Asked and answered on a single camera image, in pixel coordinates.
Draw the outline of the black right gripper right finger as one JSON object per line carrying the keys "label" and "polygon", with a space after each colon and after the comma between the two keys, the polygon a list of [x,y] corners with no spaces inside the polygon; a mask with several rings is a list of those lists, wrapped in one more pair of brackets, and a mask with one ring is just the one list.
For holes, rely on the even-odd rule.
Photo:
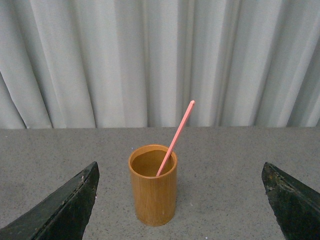
{"label": "black right gripper right finger", "polygon": [[320,193],[270,162],[265,162],[261,179],[285,239],[318,240]]}

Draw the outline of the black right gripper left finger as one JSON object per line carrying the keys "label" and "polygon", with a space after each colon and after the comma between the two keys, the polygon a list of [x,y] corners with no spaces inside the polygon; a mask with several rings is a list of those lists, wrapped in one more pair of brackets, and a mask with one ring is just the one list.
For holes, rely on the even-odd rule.
{"label": "black right gripper left finger", "polygon": [[2,240],[81,240],[96,200],[100,172],[92,162],[31,210],[1,228]]}

